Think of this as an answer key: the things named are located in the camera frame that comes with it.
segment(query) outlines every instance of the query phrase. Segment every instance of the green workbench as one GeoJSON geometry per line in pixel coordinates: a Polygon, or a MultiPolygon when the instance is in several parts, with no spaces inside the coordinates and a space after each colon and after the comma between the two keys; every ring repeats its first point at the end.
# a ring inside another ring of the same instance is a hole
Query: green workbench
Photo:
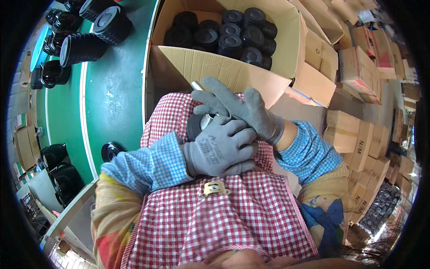
{"type": "MultiPolygon", "coordinates": [[[[96,62],[73,65],[67,84],[43,88],[36,95],[41,147],[66,143],[85,183],[100,173],[103,144],[116,141],[135,150],[143,132],[148,41],[159,0],[119,4],[134,26],[127,39],[110,46],[96,62]]],[[[92,22],[84,20],[79,32],[90,32],[91,27],[92,22]]]]}

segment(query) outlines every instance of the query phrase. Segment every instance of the hand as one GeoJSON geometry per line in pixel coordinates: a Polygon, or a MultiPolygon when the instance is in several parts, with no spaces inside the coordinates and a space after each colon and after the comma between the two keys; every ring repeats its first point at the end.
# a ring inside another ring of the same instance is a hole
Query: hand
{"type": "Polygon", "coordinates": [[[252,127],[257,132],[257,140],[266,141],[271,145],[279,141],[284,131],[284,120],[264,107],[264,101],[256,89],[246,89],[245,101],[242,101],[214,77],[203,78],[203,83],[213,94],[196,90],[191,93],[193,99],[204,103],[194,108],[195,114],[230,114],[252,127]]]}
{"type": "Polygon", "coordinates": [[[258,151],[257,134],[242,120],[216,116],[196,137],[184,144],[190,176],[237,175],[256,166],[251,160],[258,151]]]}

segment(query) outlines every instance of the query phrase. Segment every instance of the stack of black wheels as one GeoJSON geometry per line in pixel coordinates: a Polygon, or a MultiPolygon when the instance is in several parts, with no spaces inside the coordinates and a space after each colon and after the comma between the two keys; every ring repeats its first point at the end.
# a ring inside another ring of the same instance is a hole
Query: stack of black wheels
{"type": "Polygon", "coordinates": [[[216,53],[270,70],[276,50],[276,25],[266,21],[266,14],[256,7],[244,13],[228,10],[222,13],[222,25],[184,11],[175,16],[164,36],[165,46],[175,46],[216,53]]]}

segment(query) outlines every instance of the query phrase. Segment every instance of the open cardboard box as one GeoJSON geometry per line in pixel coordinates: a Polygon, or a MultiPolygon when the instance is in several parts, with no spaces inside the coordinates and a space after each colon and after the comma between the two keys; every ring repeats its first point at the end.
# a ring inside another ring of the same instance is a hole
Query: open cardboard box
{"type": "Polygon", "coordinates": [[[257,89],[269,108],[281,97],[292,79],[297,77],[298,70],[304,64],[306,31],[302,16],[286,0],[166,0],[151,41],[150,60],[154,83],[166,87],[170,84],[172,91],[175,91],[186,87],[189,89],[190,82],[201,82],[203,77],[212,76],[235,93],[242,93],[250,87],[257,89]],[[277,49],[272,55],[271,71],[213,53],[163,46],[164,35],[171,28],[174,16],[182,11],[195,12],[199,22],[213,19],[221,24],[223,11],[236,9],[244,12],[249,7],[263,10],[266,19],[278,28],[275,38],[277,49]]]}
{"type": "Polygon", "coordinates": [[[312,14],[326,36],[329,38],[329,44],[336,44],[344,35],[344,30],[339,22],[329,12],[329,8],[326,4],[322,0],[300,0],[300,2],[312,14]]]}

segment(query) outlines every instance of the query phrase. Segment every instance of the cardboard flap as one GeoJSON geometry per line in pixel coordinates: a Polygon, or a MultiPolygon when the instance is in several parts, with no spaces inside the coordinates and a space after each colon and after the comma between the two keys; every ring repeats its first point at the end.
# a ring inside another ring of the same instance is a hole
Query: cardboard flap
{"type": "Polygon", "coordinates": [[[331,44],[329,38],[326,36],[324,31],[321,29],[321,26],[312,16],[312,14],[307,10],[299,0],[289,0],[291,4],[293,4],[303,15],[303,19],[306,23],[306,26],[314,33],[316,33],[322,40],[331,44]]]}
{"type": "Polygon", "coordinates": [[[296,78],[293,88],[308,96],[317,105],[328,107],[336,85],[312,66],[305,63],[302,72],[296,78]]]}
{"type": "Polygon", "coordinates": [[[300,2],[313,15],[329,38],[330,44],[334,45],[337,43],[344,35],[344,30],[339,22],[330,15],[326,4],[322,0],[301,0],[300,2]]]}
{"type": "Polygon", "coordinates": [[[290,79],[221,55],[170,46],[158,48],[188,83],[199,81],[205,90],[210,91],[203,85],[202,78],[213,76],[234,93],[243,93],[245,89],[254,87],[261,93],[266,108],[272,107],[291,83],[290,79]]]}

